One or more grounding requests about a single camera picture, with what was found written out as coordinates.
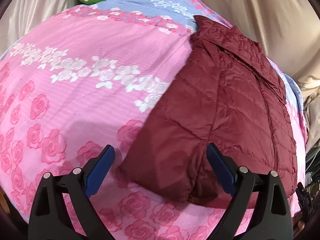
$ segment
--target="pink fabric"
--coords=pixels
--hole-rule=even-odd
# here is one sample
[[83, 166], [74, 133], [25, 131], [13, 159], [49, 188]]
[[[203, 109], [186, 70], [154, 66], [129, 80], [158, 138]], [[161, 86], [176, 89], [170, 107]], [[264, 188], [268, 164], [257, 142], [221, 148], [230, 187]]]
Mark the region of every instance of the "pink fabric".
[[[1, 187], [28, 221], [45, 172], [67, 174], [111, 144], [115, 163], [90, 200], [112, 235], [205, 239], [224, 210], [168, 202], [130, 183], [117, 168], [185, 64], [189, 32], [66, 15], [42, 23], [0, 62]], [[299, 122], [292, 122], [292, 129], [300, 159], [298, 181], [303, 181]], [[68, 195], [65, 201], [76, 230], [83, 233]], [[296, 199], [290, 204], [295, 212]], [[238, 233], [246, 230], [251, 215], [247, 210]]]

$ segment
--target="blue gripper pad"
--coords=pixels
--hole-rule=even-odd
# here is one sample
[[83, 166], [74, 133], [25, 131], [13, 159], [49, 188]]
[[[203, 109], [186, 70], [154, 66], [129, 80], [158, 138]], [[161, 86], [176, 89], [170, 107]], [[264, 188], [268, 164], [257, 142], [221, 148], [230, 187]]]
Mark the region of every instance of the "blue gripper pad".
[[105, 176], [115, 160], [115, 149], [112, 146], [105, 148], [104, 154], [99, 156], [99, 160], [90, 171], [86, 179], [84, 194], [89, 198], [98, 192]]
[[229, 193], [231, 196], [235, 196], [235, 177], [224, 162], [223, 155], [219, 152], [217, 147], [212, 144], [208, 144], [206, 154], [209, 164], [216, 174], [218, 182], [221, 184], [224, 192]]

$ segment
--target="quilted jacket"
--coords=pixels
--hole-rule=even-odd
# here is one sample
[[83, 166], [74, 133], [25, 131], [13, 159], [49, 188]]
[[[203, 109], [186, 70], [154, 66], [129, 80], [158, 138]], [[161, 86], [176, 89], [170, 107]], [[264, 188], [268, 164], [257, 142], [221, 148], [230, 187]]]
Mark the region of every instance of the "quilted jacket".
[[[287, 197], [297, 185], [296, 145], [285, 88], [258, 43], [203, 16], [193, 51], [151, 111], [121, 169], [174, 201], [226, 208], [205, 149], [213, 142], [252, 172], [276, 170]], [[257, 195], [252, 194], [249, 207]]]

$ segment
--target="folded jacket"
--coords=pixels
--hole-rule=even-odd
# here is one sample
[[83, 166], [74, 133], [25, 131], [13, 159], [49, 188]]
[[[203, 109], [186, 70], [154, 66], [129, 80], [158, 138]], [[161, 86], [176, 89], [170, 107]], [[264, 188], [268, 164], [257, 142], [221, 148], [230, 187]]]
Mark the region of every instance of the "folded jacket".
[[[252, 172], [279, 173], [287, 197], [297, 185], [296, 145], [283, 81], [258, 43], [203, 16], [186, 65], [156, 104], [121, 169], [174, 201], [226, 208], [205, 149], [214, 143]], [[249, 208], [254, 207], [253, 194]]]

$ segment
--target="pink floral bed sheet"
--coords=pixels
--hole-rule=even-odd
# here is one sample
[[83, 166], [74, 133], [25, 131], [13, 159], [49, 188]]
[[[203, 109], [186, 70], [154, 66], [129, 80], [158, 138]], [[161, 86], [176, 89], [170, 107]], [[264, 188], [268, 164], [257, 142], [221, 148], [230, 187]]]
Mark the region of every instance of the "pink floral bed sheet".
[[[221, 209], [173, 203], [117, 168], [191, 52], [194, 14], [231, 25], [200, 0], [109, 0], [51, 17], [0, 61], [0, 184], [28, 221], [45, 172], [69, 173], [111, 144], [116, 159], [90, 200], [116, 239], [205, 239]], [[304, 180], [304, 137], [287, 104]], [[75, 229], [84, 233], [68, 195]], [[299, 210], [296, 196], [289, 200]], [[246, 230], [247, 210], [237, 233]]]

